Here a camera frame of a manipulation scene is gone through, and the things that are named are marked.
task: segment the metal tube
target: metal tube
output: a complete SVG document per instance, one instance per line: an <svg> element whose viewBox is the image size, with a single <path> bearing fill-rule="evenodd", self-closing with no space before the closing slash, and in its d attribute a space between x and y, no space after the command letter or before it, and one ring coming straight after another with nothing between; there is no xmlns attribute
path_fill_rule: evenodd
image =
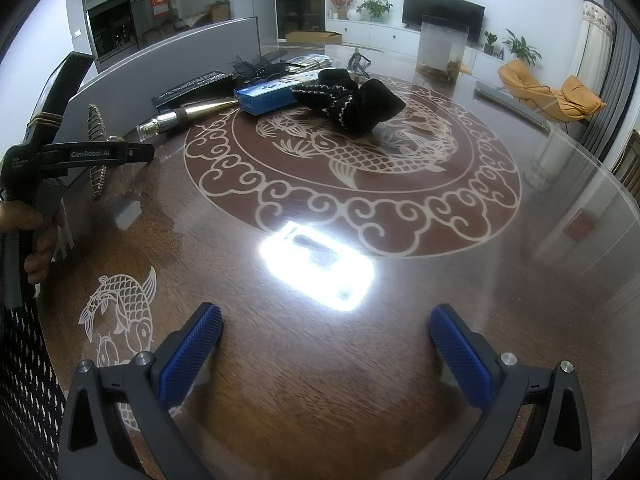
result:
<svg viewBox="0 0 640 480"><path fill-rule="evenodd" d="M171 130L176 126L186 126L191 121L213 115L220 110L238 105L238 99L235 97L227 97L223 99L214 99L211 101L202 101L193 105L187 105L175 110L158 115L144 124L136 126L140 142L147 140L167 130Z"/></svg>

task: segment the black glove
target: black glove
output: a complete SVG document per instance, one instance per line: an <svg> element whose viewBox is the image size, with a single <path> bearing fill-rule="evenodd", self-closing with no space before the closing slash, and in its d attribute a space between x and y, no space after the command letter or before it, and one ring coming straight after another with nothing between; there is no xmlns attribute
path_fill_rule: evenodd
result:
<svg viewBox="0 0 640 480"><path fill-rule="evenodd" d="M406 106L378 79L369 79L358 88L343 68L322 70L318 84L295 85L291 90L296 101L325 113L335 126L357 137L395 117Z"/></svg>

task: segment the patterned fabric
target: patterned fabric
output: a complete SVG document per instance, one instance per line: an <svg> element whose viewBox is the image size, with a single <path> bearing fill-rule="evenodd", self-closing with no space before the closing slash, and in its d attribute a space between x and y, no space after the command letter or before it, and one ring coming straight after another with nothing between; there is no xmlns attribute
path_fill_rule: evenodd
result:
<svg viewBox="0 0 640 480"><path fill-rule="evenodd" d="M0 422L8 429L32 475L20 478L54 480L57 477L58 433L65 397L49 361L34 301L4 314L4 338L0 342ZM4 456L7 469L21 458Z"/></svg>
<svg viewBox="0 0 640 480"><path fill-rule="evenodd" d="M354 63L368 76L359 60ZM370 134L376 124L394 118L406 107L382 81L369 79L358 88L358 83L343 68L322 70L318 84L295 85L291 91L296 101L327 115L334 126L346 129L355 139Z"/></svg>

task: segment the gray partition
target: gray partition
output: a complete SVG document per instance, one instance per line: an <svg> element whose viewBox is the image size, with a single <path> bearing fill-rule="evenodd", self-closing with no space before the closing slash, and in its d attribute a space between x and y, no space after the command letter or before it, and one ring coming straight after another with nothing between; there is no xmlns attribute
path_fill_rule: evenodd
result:
<svg viewBox="0 0 640 480"><path fill-rule="evenodd" d="M87 140L89 104L97 105L108 135L124 136L156 114L152 97L213 70L231 73L235 56L252 61L259 55L257 18L217 23L156 43L83 86L69 101L55 142Z"/></svg>

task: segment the potted plant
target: potted plant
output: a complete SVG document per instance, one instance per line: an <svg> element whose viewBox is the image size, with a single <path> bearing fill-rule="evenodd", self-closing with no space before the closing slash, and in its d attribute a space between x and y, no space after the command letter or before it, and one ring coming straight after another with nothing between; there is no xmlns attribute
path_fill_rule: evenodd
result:
<svg viewBox="0 0 640 480"><path fill-rule="evenodd" d="M358 12L362 12L362 9L369 11L369 19L372 22L381 22L382 15L385 12L389 12L393 7L389 3L389 0L364 0L361 5L358 6Z"/></svg>
<svg viewBox="0 0 640 480"><path fill-rule="evenodd" d="M542 59L542 54L540 54L535 48L529 46L527 41L524 39L524 36L521 36L520 39L516 38L516 35L511 32L508 28L505 29L510 38L505 38L503 43L511 50L511 60L513 59L521 59L524 62L535 66L537 59Z"/></svg>
<svg viewBox="0 0 640 480"><path fill-rule="evenodd" d="M484 53L492 56L494 54L494 43L495 40L498 39L498 36L496 36L492 32L489 32L488 30L484 32L484 36L486 38L486 43L484 44Z"/></svg>
<svg viewBox="0 0 640 480"><path fill-rule="evenodd" d="M354 0L331 0L331 3L334 4L338 9L338 19L346 20L347 19L347 9L353 3Z"/></svg>

